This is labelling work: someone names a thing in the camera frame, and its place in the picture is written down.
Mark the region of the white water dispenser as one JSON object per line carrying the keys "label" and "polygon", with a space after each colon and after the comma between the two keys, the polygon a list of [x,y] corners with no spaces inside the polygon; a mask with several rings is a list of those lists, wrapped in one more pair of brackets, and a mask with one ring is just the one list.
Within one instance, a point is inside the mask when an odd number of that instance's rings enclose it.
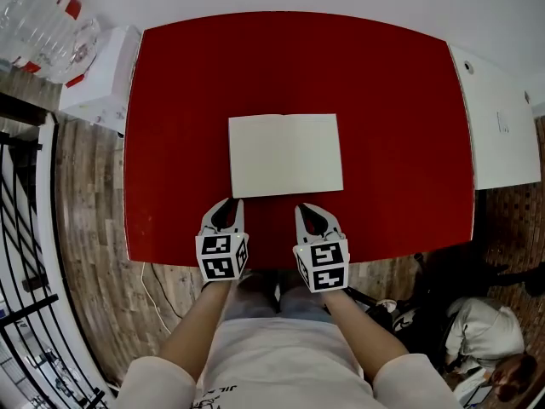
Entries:
{"label": "white water dispenser", "polygon": [[134,26],[115,27],[99,35],[98,45],[84,76],[62,88],[59,111],[123,135],[141,33]]}

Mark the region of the white desk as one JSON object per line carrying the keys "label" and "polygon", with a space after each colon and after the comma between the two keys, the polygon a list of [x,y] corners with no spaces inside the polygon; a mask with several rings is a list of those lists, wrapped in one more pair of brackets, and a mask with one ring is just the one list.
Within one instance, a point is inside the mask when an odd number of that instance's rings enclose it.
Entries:
{"label": "white desk", "polygon": [[[453,45],[449,47],[468,116],[477,190],[537,183],[542,179],[535,119],[525,91],[507,72]],[[469,74],[463,62],[474,69]],[[496,112],[508,115],[509,133]]]}

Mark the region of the large clear water bottle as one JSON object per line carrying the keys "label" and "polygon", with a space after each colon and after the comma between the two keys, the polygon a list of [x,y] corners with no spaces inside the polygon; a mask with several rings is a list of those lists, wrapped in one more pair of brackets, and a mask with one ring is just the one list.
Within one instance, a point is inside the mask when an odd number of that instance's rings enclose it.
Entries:
{"label": "large clear water bottle", "polygon": [[0,0],[0,60],[53,84],[84,76],[99,35],[83,0]]}

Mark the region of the person's white t-shirt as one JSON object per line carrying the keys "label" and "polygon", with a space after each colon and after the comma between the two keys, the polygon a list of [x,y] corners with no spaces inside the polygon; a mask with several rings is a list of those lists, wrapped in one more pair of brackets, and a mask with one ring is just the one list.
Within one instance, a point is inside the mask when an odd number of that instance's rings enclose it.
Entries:
{"label": "person's white t-shirt", "polygon": [[240,319],[220,325],[203,381],[153,356],[133,361],[115,409],[462,409],[424,354],[367,382],[335,325]]}

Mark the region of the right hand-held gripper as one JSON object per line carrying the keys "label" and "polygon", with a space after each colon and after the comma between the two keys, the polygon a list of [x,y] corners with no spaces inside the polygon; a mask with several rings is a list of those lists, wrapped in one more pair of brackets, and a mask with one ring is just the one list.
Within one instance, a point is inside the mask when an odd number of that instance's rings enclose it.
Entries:
{"label": "right hand-held gripper", "polygon": [[347,288],[350,254],[336,217],[315,205],[295,208],[296,268],[311,293]]}

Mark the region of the red tablecloth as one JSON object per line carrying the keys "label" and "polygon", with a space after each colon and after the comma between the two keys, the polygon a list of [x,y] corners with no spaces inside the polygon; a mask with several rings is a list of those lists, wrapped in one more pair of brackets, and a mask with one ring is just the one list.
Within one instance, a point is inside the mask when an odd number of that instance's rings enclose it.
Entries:
{"label": "red tablecloth", "polygon": [[143,33],[123,148],[129,259],[193,267],[204,213],[231,195],[228,120],[333,113],[340,192],[246,199],[251,268],[293,268],[294,210],[333,213],[354,262],[468,242],[473,166],[447,44],[336,14],[250,12]]}

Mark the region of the person's right forearm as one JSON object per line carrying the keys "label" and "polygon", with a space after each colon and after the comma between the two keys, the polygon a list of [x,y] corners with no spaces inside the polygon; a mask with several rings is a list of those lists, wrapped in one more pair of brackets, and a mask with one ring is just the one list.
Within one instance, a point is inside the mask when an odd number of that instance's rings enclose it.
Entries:
{"label": "person's right forearm", "polygon": [[396,337],[363,312],[344,291],[326,291],[322,298],[365,377],[372,382],[388,362],[408,354]]}

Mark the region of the person's jeans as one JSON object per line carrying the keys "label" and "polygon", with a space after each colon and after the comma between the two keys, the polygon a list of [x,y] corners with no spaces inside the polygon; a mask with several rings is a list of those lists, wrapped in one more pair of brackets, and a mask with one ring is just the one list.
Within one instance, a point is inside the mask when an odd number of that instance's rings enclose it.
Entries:
{"label": "person's jeans", "polygon": [[322,297],[295,270],[246,270],[229,296],[223,319],[310,320],[331,323]]}

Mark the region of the person's left forearm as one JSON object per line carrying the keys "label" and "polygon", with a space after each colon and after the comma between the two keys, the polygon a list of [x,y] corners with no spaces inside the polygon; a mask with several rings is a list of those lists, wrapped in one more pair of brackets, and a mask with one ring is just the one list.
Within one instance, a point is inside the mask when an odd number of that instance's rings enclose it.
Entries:
{"label": "person's left forearm", "polygon": [[184,370],[197,382],[209,357],[231,281],[211,282],[161,346],[158,356]]}

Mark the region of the black chair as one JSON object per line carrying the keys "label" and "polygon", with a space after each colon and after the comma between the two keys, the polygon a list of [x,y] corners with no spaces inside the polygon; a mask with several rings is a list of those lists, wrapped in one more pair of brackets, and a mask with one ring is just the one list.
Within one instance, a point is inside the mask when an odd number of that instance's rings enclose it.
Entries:
{"label": "black chair", "polygon": [[522,284],[529,296],[539,297],[545,294],[545,261],[534,268],[518,273],[504,274],[494,269],[486,284],[501,287]]}

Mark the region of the notebook with blue cover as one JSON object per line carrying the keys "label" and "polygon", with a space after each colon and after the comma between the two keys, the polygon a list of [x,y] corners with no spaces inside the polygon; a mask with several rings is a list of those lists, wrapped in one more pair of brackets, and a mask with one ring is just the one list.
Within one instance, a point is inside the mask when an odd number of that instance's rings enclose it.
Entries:
{"label": "notebook with blue cover", "polygon": [[233,117],[228,134],[235,198],[343,189],[334,113]]}

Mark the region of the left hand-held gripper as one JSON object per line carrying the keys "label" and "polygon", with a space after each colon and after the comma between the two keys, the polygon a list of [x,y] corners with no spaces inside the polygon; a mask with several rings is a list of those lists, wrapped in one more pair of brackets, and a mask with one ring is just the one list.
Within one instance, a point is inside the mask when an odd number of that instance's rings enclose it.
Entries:
{"label": "left hand-held gripper", "polygon": [[[225,229],[228,233],[218,233]],[[238,280],[249,257],[244,201],[226,198],[203,216],[195,237],[198,266],[205,282]]]}

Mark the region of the black metal railing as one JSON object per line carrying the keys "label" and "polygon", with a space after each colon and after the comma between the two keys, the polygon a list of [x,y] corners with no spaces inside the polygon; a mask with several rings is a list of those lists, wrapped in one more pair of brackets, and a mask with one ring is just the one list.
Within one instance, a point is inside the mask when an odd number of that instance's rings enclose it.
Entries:
{"label": "black metal railing", "polygon": [[107,386],[70,341],[62,286],[47,273],[37,218],[41,149],[0,132],[0,369],[31,409],[109,409]]}

